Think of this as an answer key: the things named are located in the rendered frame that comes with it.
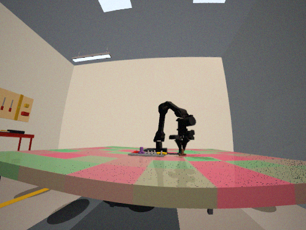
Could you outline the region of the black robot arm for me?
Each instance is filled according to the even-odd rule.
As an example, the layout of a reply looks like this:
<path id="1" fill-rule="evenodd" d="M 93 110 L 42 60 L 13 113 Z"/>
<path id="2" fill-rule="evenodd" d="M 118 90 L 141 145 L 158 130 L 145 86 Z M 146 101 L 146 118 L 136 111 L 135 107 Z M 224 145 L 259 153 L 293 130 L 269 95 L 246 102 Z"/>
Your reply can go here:
<path id="1" fill-rule="evenodd" d="M 162 142 L 165 141 L 165 133 L 163 131 L 164 129 L 164 123 L 165 123 L 165 115 L 168 112 L 168 109 L 171 109 L 175 112 L 175 115 L 178 118 L 176 121 L 178 121 L 178 127 L 189 127 L 194 126 L 196 123 L 194 115 L 188 115 L 187 111 L 185 109 L 179 108 L 175 104 L 173 104 L 171 101 L 166 101 L 165 103 L 161 103 L 159 105 L 159 127 L 158 131 L 155 134 L 154 137 L 154 143 L 156 143 L 155 149 L 163 149 Z M 194 130 L 187 131 L 182 129 L 181 130 L 181 136 L 187 136 L 187 137 L 193 137 L 195 135 Z"/>

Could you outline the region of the brown toothed gear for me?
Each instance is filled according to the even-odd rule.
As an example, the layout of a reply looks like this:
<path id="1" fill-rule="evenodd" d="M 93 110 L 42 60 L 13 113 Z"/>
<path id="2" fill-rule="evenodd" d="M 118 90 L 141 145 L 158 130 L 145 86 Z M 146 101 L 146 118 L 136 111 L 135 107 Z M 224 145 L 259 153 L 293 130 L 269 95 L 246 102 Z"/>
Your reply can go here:
<path id="1" fill-rule="evenodd" d="M 181 153 L 178 153 L 178 155 L 180 155 L 180 156 L 186 156 L 186 154 L 184 153 L 184 149 L 182 149 Z"/>

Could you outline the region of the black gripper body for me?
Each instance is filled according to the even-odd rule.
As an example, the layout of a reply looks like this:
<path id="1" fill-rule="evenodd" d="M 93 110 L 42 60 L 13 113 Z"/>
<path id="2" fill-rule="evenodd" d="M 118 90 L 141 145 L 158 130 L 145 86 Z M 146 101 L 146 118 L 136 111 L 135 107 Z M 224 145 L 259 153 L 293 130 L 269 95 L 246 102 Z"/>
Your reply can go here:
<path id="1" fill-rule="evenodd" d="M 184 129 L 186 130 L 186 127 L 178 127 L 178 135 L 170 135 L 169 136 L 169 140 L 194 140 L 194 136 L 193 137 L 187 137 L 187 136 L 181 136 L 181 130 Z"/>

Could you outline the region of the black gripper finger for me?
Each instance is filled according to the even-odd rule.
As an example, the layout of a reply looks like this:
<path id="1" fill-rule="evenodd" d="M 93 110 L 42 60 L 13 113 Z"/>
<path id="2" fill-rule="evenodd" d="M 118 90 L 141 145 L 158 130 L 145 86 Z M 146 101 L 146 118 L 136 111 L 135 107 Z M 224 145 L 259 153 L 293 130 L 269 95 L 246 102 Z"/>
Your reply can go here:
<path id="1" fill-rule="evenodd" d="M 182 141 L 183 140 L 175 140 L 175 142 L 176 142 L 176 144 L 177 144 L 177 146 L 178 146 L 180 151 L 182 151 Z"/>
<path id="2" fill-rule="evenodd" d="M 190 140 L 183 140 L 182 141 L 182 149 L 186 149 L 186 146 L 187 146 L 187 143 L 189 142 Z"/>

